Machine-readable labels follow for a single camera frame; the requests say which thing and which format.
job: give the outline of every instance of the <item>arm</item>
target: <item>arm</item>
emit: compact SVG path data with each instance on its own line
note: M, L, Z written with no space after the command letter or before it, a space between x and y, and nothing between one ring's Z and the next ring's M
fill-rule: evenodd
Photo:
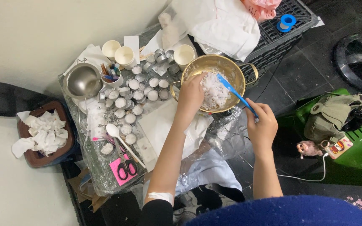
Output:
M175 186L177 185L184 150L184 131L191 124L204 100L204 92L200 85L204 76L204 73L197 75L182 85L173 125L164 142L150 179L147 193L170 193L173 195L172 204L174 203ZM145 204L151 200L153 199L147 195Z
M281 197L283 193L276 173L272 151L272 143L278 130L278 123L268 105L254 103L248 98L246 100L259 117L259 121L255 123L253 113L247 108L245 109L248 135L255 154L254 199Z

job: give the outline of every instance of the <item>white wall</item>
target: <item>white wall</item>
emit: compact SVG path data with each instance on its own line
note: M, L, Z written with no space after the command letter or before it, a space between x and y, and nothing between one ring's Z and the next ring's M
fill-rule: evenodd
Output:
M168 1L0 0L0 82L61 95L57 75L88 44L139 33ZM59 169L11 153L16 123L0 117L0 225L78 225Z
M138 34L169 0L0 0L0 82L60 95L88 44Z
M18 138L17 119L0 117L0 226L79 225L60 167L16 159L10 147Z

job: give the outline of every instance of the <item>black sleeve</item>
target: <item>black sleeve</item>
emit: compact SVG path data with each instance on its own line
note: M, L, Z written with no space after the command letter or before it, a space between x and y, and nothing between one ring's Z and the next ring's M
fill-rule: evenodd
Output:
M165 200L155 199L143 206L138 226L156 225L173 225L173 207L171 203Z

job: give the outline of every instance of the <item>brown bin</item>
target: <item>brown bin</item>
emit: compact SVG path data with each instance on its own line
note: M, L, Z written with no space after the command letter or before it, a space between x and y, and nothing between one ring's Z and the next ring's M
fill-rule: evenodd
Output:
M44 112L46 112L48 110L54 110L54 109L57 110L59 119L62 121L65 121L64 129L66 131L68 131L68 138L66 140L66 144L64 147L59 148L56 152L48 155L48 157L45 157L45 156L39 154L39 152L27 150L25 152L25 158L32 167L35 167L35 168L43 167L43 166L53 162L55 159L57 159L58 157L62 156L66 152L68 152L74 144L74 134L69 125L68 118L66 116L65 110L63 109L63 105L60 102L53 100L53 101L43 105L41 108L33 110L32 112L30 112L30 115L35 116L35 117L40 117L44 114ZM31 137L30 133L28 132L29 127L27 125L25 125L25 123L23 123L21 120L19 120L19 122L18 122L18 129L19 129L19 136L21 138Z

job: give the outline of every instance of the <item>scissors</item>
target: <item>scissors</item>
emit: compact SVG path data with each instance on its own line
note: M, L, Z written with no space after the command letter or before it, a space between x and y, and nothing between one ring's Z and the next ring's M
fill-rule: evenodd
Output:
M121 150L121 147L118 143L118 140L117 138L113 138L114 139L114 142L115 142L115 149L117 150L118 152L118 155L119 157L121 158L121 163L118 165L118 168L117 168L117 173L118 173L118 177L121 179L121 180L126 180L128 178L128 174L131 175L131 176L135 176L136 173L138 172L138 169L136 168L136 164L135 162L133 162L132 160L130 159L126 159L124 157L124 153L122 150ZM131 169L129 168L129 166L132 166L134 168L134 171L135 172L131 172ZM123 170L124 173L125 173L125 177L121 177L121 174L119 173L120 170Z

